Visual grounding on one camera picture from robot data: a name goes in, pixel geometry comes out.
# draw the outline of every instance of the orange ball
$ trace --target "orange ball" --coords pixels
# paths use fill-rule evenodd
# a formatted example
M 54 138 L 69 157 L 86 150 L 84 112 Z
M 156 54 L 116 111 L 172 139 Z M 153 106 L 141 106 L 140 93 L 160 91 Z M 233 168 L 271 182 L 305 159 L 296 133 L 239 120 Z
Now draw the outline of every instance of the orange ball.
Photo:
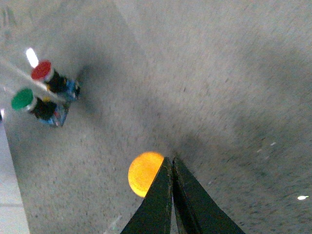
M 128 181 L 131 189 L 140 197 L 145 197 L 164 156 L 157 152 L 145 152 L 139 155 L 130 165 Z

